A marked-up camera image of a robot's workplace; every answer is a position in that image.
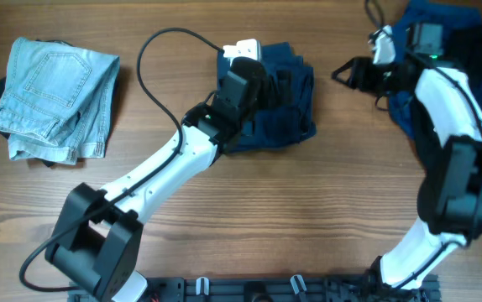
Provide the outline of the dark blue shorts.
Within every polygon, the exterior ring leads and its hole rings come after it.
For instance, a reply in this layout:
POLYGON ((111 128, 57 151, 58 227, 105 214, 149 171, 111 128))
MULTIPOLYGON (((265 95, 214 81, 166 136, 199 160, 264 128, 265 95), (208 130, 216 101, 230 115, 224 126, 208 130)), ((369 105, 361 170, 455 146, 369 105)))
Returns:
POLYGON ((296 55, 287 42, 261 47, 262 65, 278 65, 293 71, 294 101, 275 110, 257 111, 246 122, 233 154, 259 149, 277 149, 301 143, 317 133, 312 120, 314 69, 296 55))

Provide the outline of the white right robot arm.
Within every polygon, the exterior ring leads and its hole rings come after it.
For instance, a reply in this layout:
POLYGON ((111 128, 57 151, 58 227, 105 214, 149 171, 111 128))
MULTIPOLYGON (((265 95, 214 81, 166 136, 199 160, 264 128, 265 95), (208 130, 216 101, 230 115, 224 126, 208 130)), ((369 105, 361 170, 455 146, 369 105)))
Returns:
POLYGON ((482 111, 469 79, 442 60, 443 27, 414 23, 397 61, 398 40, 390 26, 372 33, 371 57, 353 57, 332 73, 341 84, 376 98, 409 91, 417 154, 426 177, 417 195, 418 217, 372 273, 388 291, 421 286, 428 273, 457 248, 482 234, 482 111))

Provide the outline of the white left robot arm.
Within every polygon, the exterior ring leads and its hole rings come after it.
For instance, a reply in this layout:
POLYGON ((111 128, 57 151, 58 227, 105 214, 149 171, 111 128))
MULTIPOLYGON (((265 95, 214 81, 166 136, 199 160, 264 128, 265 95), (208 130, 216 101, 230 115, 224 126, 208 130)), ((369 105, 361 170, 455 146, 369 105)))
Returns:
POLYGON ((147 287, 134 270, 144 224, 189 179, 234 149, 259 111, 291 101, 292 80, 288 70, 232 59, 218 89, 185 114, 156 153, 100 190, 80 184, 70 192, 46 261, 96 301, 138 300, 147 287))

